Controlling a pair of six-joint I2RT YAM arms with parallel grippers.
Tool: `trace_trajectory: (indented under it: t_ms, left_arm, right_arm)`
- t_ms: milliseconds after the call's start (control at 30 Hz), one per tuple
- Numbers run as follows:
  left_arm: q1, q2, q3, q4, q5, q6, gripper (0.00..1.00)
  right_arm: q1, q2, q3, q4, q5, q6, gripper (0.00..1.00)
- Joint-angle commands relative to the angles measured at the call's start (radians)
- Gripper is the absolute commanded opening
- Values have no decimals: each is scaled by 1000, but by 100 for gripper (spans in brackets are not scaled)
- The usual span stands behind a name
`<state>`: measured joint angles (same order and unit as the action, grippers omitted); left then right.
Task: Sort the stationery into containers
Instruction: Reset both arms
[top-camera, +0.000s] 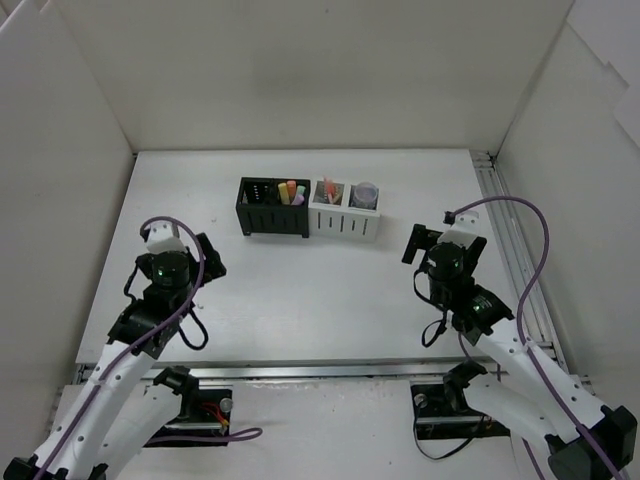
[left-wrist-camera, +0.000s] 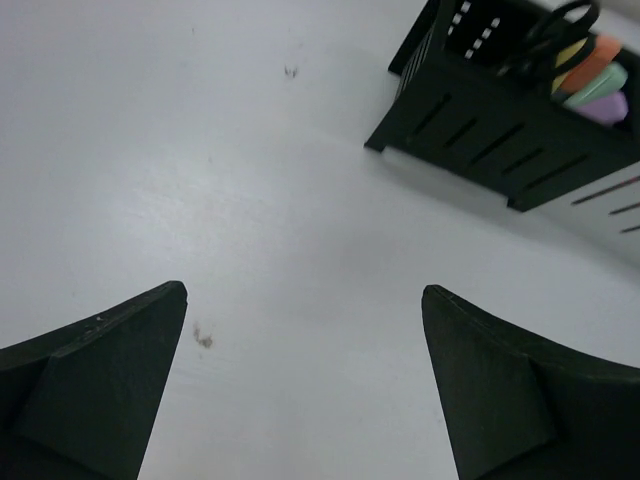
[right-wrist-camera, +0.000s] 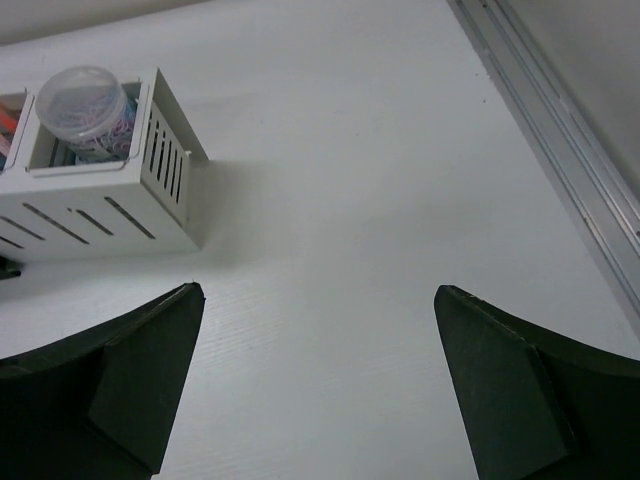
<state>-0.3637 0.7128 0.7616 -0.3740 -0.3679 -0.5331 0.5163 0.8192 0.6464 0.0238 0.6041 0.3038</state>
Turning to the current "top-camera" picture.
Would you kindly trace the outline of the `clear jar purple clips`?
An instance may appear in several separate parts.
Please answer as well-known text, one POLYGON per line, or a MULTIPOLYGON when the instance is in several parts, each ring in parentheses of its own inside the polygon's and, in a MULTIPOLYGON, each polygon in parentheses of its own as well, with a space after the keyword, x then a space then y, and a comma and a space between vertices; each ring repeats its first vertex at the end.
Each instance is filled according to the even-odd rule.
POLYGON ((350 205, 354 208, 375 210, 379 189, 371 182, 360 182, 352 186, 350 205))

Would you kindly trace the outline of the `yellow highlighter marker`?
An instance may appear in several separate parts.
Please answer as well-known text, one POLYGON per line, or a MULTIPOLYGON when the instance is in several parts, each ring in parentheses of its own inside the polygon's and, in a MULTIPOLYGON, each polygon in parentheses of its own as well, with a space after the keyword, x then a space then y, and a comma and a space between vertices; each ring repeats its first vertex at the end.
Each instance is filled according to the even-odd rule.
POLYGON ((283 205, 289 205, 290 197, 289 197, 288 185, 286 183, 278 184, 278 193, 279 193, 280 202, 283 205))

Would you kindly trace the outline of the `red thin pen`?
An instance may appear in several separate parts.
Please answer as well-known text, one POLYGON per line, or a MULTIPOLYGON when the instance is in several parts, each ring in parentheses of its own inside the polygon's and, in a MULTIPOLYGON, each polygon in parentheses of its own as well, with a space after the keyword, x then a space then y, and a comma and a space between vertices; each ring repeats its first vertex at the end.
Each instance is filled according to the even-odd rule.
POLYGON ((329 204, 333 204, 335 200, 335 191, 336 191, 335 184, 328 177, 324 177, 323 182, 324 182, 324 196, 326 197, 326 200, 329 204))

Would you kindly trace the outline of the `pink purple highlighter marker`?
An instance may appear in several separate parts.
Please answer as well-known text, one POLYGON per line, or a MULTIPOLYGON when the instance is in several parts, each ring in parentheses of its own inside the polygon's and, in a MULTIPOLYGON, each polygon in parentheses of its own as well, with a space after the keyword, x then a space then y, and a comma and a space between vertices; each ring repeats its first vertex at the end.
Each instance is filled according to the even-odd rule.
POLYGON ((304 196, 303 196, 303 195, 297 194, 297 195, 295 196, 295 198, 293 199, 293 201, 291 202, 291 204, 292 204, 293 206, 302 205, 302 204, 304 203, 304 200, 305 200, 305 198, 304 198, 304 196))

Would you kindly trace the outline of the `orange highlighter marker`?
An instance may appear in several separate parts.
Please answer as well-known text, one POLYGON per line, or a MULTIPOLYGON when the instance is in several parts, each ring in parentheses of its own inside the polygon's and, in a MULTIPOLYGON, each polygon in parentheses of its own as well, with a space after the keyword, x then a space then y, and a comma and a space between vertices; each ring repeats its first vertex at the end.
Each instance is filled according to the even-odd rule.
POLYGON ((289 199, 292 200, 295 198, 296 193, 297 193, 297 183, 295 180, 288 180, 286 182, 286 186, 287 186, 287 192, 289 195, 289 199))

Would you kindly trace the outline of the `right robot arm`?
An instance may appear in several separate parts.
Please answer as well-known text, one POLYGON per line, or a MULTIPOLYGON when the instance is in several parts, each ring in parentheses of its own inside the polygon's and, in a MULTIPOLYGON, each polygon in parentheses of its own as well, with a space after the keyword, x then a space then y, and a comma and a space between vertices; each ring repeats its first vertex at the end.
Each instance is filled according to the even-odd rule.
POLYGON ((634 457, 638 422, 625 407, 593 396, 518 324, 511 309, 478 284, 473 272, 486 239, 466 228, 444 232, 414 225, 402 261, 424 253, 430 306, 511 378, 506 385, 475 360, 443 378, 442 398, 455 411, 474 410, 502 424, 544 454, 558 479, 611 479, 634 457))

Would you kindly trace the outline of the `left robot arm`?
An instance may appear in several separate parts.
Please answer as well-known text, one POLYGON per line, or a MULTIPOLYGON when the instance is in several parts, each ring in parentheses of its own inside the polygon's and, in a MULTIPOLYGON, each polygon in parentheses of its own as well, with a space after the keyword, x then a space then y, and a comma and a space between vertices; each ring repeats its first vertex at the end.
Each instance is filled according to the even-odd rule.
POLYGON ((64 418, 30 457, 14 458, 4 478, 115 479, 167 423, 198 411, 199 381, 183 366, 162 370, 137 407, 126 403, 192 313, 197 290, 225 276, 226 268, 204 233, 192 238, 195 253, 167 223, 144 228, 142 237, 147 251, 135 269, 149 285, 119 315, 64 418))

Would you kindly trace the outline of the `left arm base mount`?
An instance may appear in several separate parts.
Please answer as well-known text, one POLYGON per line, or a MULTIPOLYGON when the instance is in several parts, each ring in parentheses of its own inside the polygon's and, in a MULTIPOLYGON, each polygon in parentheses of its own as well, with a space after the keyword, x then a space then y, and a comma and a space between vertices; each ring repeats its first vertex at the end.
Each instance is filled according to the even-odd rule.
POLYGON ((226 447, 230 433, 231 407, 222 408, 233 393, 227 387, 204 387, 190 369, 167 367, 152 381, 153 386, 168 387, 180 400, 176 417, 162 426, 147 442, 146 448, 226 447))

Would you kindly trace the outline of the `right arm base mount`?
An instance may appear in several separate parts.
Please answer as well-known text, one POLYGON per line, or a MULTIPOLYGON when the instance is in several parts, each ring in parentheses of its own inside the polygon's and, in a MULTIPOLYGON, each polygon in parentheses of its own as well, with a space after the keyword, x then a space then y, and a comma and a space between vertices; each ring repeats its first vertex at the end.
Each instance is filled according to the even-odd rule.
POLYGON ((511 436, 507 427, 487 414, 452 403, 446 396, 444 383, 412 384, 410 393, 414 443, 420 454, 430 461, 448 460, 475 440, 511 436), (424 442, 453 440, 460 443, 444 453, 429 452, 423 445, 424 442))

